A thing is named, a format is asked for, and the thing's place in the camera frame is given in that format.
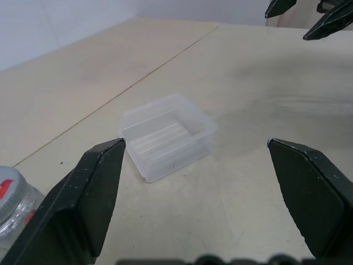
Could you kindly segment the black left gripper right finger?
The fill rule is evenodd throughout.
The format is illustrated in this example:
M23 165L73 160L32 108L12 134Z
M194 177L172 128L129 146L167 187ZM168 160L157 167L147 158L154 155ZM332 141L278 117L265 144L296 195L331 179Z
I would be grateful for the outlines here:
M311 147L274 138L267 147L286 207L311 254L353 262L353 182Z

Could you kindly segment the silver bottle with red stripe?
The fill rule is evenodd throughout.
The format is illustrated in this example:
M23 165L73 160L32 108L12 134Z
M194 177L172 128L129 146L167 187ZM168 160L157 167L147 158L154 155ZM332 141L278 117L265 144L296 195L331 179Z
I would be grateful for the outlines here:
M28 185L23 199L16 206L13 213L4 223L0 224L0 263L34 216L43 199L44 195L42 193L33 186Z

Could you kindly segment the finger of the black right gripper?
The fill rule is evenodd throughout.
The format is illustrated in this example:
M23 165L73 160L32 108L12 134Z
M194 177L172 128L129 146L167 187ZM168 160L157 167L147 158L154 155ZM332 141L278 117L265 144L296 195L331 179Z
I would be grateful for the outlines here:
M353 23L353 0L320 0L317 12L324 14L304 34L303 40L320 40Z
M271 0L266 12L265 19L284 14L297 3L297 0Z

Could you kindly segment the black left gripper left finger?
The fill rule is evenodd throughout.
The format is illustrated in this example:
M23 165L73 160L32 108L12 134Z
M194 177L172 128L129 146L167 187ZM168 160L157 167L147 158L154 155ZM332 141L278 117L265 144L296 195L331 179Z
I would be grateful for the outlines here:
M47 194L0 265L94 265L113 215L125 140L86 151Z

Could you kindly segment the clear plastic rectangular container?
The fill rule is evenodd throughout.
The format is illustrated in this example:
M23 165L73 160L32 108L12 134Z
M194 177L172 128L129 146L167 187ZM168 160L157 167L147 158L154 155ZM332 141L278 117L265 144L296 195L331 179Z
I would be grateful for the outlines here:
M217 129L191 101L173 94L123 113L117 133L140 175L153 183L208 155Z

